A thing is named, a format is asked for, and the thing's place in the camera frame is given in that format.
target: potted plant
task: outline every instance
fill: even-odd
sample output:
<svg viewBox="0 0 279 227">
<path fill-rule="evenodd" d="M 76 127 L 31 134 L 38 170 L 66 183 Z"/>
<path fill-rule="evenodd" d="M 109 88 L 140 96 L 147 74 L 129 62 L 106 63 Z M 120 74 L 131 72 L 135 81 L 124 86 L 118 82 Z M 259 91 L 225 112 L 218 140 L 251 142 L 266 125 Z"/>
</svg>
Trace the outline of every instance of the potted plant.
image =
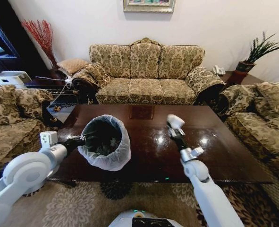
<svg viewBox="0 0 279 227">
<path fill-rule="evenodd" d="M 228 84 L 241 84 L 243 79 L 247 76 L 248 72 L 256 65 L 254 62 L 262 56 L 279 50 L 279 42 L 270 41 L 275 34 L 270 35 L 266 38 L 266 33 L 262 33 L 262 41 L 259 42 L 258 38 L 253 40 L 251 44 L 251 51 L 249 57 L 238 63 L 236 70 L 233 71 L 230 78 L 227 80 Z"/>
</svg>

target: white printer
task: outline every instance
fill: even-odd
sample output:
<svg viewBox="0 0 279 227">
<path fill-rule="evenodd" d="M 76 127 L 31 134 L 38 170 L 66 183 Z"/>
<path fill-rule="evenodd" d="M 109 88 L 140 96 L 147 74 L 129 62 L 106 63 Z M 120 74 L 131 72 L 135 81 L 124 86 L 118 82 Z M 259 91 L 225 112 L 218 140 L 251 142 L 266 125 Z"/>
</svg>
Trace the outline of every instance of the white printer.
<svg viewBox="0 0 279 227">
<path fill-rule="evenodd" d="M 30 81 L 30 77 L 24 71 L 2 71 L 0 73 L 0 86 L 12 84 L 16 88 L 26 88 L 25 83 Z"/>
</svg>

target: white wall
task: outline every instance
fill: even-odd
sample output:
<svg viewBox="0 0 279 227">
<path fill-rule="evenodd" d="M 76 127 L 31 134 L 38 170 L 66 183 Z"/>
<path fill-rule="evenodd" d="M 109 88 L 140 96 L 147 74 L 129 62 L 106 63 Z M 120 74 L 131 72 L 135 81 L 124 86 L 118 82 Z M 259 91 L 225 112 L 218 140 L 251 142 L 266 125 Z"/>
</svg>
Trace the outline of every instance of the white wall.
<svg viewBox="0 0 279 227">
<path fill-rule="evenodd" d="M 143 37 L 162 44 L 196 44 L 203 65 L 234 70 L 249 42 L 265 30 L 279 40 L 279 0 L 176 0 L 173 14 L 124 13 L 123 0 L 9 0 L 20 20 L 46 19 L 58 61 L 89 59 L 91 44 L 129 44 Z M 45 62 L 46 56 L 40 51 Z M 258 60 L 251 74 L 279 81 L 279 50 Z"/>
</svg>

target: wooden coffee table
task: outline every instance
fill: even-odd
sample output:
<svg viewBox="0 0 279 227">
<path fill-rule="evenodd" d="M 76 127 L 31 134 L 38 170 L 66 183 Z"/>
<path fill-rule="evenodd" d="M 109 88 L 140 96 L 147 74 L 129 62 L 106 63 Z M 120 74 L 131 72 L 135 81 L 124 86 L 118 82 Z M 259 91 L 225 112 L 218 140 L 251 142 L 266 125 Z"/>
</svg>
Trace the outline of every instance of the wooden coffee table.
<svg viewBox="0 0 279 227">
<path fill-rule="evenodd" d="M 180 105 L 77 105 L 59 130 L 59 141 L 80 135 L 94 117 L 111 114 L 120 119 L 131 141 L 131 160 L 117 172 L 91 166 L 77 149 L 64 159 L 51 180 L 188 183 L 177 146 L 167 132 L 168 114 L 181 117 L 191 148 L 216 182 L 270 183 L 249 151 L 234 137 L 208 106 Z"/>
</svg>

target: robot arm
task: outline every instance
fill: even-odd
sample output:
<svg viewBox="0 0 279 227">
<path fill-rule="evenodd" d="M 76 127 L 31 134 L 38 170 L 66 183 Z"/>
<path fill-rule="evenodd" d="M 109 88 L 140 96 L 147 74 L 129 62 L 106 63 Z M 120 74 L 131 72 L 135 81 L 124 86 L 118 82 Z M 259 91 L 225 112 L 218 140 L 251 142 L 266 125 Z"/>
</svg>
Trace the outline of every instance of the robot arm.
<svg viewBox="0 0 279 227">
<path fill-rule="evenodd" d="M 178 147 L 185 175 L 194 187 L 194 195 L 209 227 L 243 227 L 243 223 L 222 189 L 214 183 L 206 165 L 196 160 L 202 148 L 190 149 L 183 140 L 181 126 L 185 122 L 175 115 L 168 115 L 169 135 Z"/>
<path fill-rule="evenodd" d="M 23 195 L 40 189 L 47 177 L 54 174 L 62 160 L 77 146 L 84 145 L 79 137 L 57 143 L 57 133 L 41 133 L 39 152 L 24 153 L 14 158 L 0 178 L 0 225 L 9 215 L 11 206 Z"/>
</svg>

